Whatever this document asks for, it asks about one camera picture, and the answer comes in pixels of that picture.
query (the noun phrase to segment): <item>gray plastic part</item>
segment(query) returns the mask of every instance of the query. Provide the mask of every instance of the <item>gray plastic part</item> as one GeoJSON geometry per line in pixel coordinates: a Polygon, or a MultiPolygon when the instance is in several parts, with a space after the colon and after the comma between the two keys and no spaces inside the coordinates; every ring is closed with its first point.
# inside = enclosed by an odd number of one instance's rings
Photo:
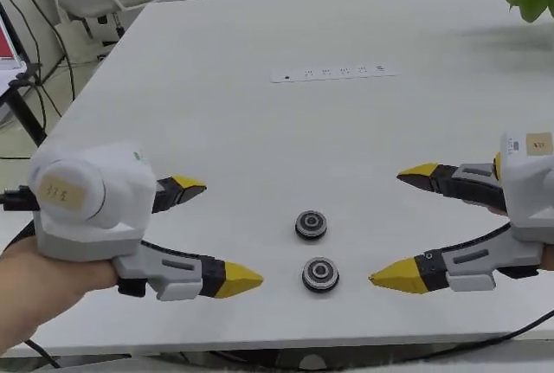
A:
{"type": "Polygon", "coordinates": [[[442,252],[450,277],[490,274],[499,267],[535,266],[541,261],[544,244],[523,242],[514,237],[513,228],[463,249],[442,252]]]}
{"type": "Polygon", "coordinates": [[[90,262],[111,259],[113,256],[132,254],[140,239],[108,241],[76,241],[50,235],[42,230],[41,214],[34,213],[36,243],[41,254],[58,260],[90,262]]]}
{"type": "Polygon", "coordinates": [[[462,164],[452,175],[452,178],[474,180],[501,188],[500,182],[493,173],[493,164],[462,164]]]}
{"type": "Polygon", "coordinates": [[[113,259],[122,279],[146,279],[158,299],[194,299],[202,289],[202,262],[140,245],[137,253],[113,259]]]}

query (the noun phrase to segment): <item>cable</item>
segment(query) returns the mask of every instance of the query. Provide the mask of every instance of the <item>cable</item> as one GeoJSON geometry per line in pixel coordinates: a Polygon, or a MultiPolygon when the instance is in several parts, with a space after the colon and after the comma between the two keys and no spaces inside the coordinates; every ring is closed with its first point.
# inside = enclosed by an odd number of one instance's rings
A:
{"type": "Polygon", "coordinates": [[[46,87],[44,87],[43,84],[40,85],[40,88],[42,89],[42,91],[44,92],[44,94],[46,94],[46,97],[48,98],[48,100],[50,101],[50,105],[52,105],[52,107],[54,108],[55,112],[58,114],[58,116],[61,118],[61,112],[60,110],[58,109],[58,106],[55,105],[54,101],[52,100],[52,98],[50,97],[50,95],[48,94],[47,90],[46,90],[46,87]]]}
{"type": "Polygon", "coordinates": [[[61,369],[61,366],[58,364],[58,362],[56,362],[54,358],[46,352],[46,350],[44,350],[40,345],[35,343],[33,340],[27,340],[25,344],[28,345],[34,351],[36,351],[38,354],[40,354],[42,358],[44,358],[44,360],[46,360],[48,364],[50,364],[53,368],[61,369]]]}
{"type": "Polygon", "coordinates": [[[18,161],[20,159],[31,159],[31,157],[0,157],[0,159],[5,159],[7,161],[18,161]]]}
{"type": "Polygon", "coordinates": [[[403,360],[402,363],[428,361],[428,360],[439,358],[439,357],[463,354],[463,353],[467,353],[469,351],[482,350],[482,349],[485,349],[487,347],[492,347],[494,345],[503,344],[506,341],[510,341],[510,340],[514,339],[515,337],[518,337],[522,334],[525,334],[526,332],[532,330],[533,328],[538,327],[539,325],[543,324],[543,322],[548,321],[552,317],[554,317],[554,310],[552,310],[550,312],[547,312],[541,318],[536,319],[532,323],[530,323],[530,324],[526,325],[525,327],[522,327],[519,330],[516,330],[514,332],[510,332],[508,334],[498,336],[498,337],[489,338],[487,340],[478,341],[478,342],[475,342],[475,343],[460,344],[460,345],[457,345],[456,347],[454,347],[453,349],[436,351],[434,353],[429,353],[428,355],[425,355],[425,356],[407,358],[407,359],[403,360]]]}
{"type": "Polygon", "coordinates": [[[38,87],[35,87],[36,95],[38,96],[38,101],[41,104],[41,112],[42,112],[42,130],[46,131],[46,124],[47,124],[47,118],[46,118],[46,107],[44,105],[44,98],[42,97],[42,93],[39,90],[38,87]]]}
{"type": "Polygon", "coordinates": [[[58,41],[60,42],[60,46],[61,46],[61,49],[63,51],[63,55],[66,59],[66,62],[68,64],[68,68],[69,68],[69,79],[70,79],[70,82],[71,82],[71,99],[72,100],[75,100],[76,98],[76,93],[75,93],[75,77],[74,77],[74,72],[73,72],[73,68],[71,66],[71,61],[69,60],[69,53],[68,53],[68,48],[66,47],[66,44],[65,42],[63,41],[63,39],[61,38],[61,35],[60,33],[58,32],[58,30],[55,28],[54,24],[48,19],[48,17],[46,16],[46,14],[44,13],[44,11],[42,10],[41,6],[38,4],[38,2],[36,0],[31,0],[31,2],[33,3],[33,5],[35,5],[36,7],[36,10],[41,14],[42,18],[44,18],[44,21],[46,21],[46,23],[48,24],[48,26],[52,29],[52,31],[54,32],[55,36],[57,37],[58,41]]]}

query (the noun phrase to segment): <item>sticker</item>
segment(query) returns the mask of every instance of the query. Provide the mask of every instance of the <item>sticker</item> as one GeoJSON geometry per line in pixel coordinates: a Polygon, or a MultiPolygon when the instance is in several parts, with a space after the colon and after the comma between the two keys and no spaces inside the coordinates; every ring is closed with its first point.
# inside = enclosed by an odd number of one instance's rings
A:
{"type": "Polygon", "coordinates": [[[508,155],[512,155],[514,152],[519,151],[519,141],[514,140],[513,138],[508,139],[508,155]]]}
{"type": "Polygon", "coordinates": [[[525,137],[527,145],[527,155],[530,157],[540,157],[543,155],[552,155],[554,152],[554,144],[552,143],[552,134],[544,133],[528,133],[525,137]]]}
{"type": "Polygon", "coordinates": [[[78,185],[73,185],[59,177],[45,176],[38,190],[38,199],[46,203],[78,211],[85,202],[87,191],[78,185]]]}

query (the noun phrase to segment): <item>table surface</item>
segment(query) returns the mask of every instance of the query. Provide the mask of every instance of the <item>table surface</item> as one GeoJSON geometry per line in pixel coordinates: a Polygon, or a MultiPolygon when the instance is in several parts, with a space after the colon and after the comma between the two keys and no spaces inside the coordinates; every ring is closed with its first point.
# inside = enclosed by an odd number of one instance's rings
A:
{"type": "MultiPolygon", "coordinates": [[[[148,6],[48,143],[137,139],[159,177],[209,189],[153,217],[148,241],[263,274],[225,300],[87,296],[43,326],[54,354],[470,340],[549,311],[554,275],[494,292],[423,296],[372,286],[392,261],[474,238],[504,219],[414,190],[396,173],[425,162],[492,161],[506,128],[548,129],[554,28],[503,0],[211,0],[148,6]],[[391,63],[398,75],[274,84],[282,68],[391,63]],[[325,213],[305,244],[297,214],[325,213]],[[325,256],[327,295],[300,281],[325,256]]],[[[6,244],[29,217],[4,214],[6,244]]],[[[554,323],[528,338],[554,338],[554,323]]],[[[10,355],[28,354],[23,347],[10,355]]]]}

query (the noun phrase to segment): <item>power strip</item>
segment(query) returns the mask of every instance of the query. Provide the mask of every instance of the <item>power strip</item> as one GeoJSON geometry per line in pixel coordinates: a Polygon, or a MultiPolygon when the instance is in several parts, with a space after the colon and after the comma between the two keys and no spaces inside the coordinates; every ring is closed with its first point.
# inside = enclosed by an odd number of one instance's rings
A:
{"type": "Polygon", "coordinates": [[[360,79],[368,77],[396,76],[397,72],[383,64],[360,64],[335,68],[297,68],[294,70],[274,70],[271,73],[273,83],[312,80],[360,79]]]}

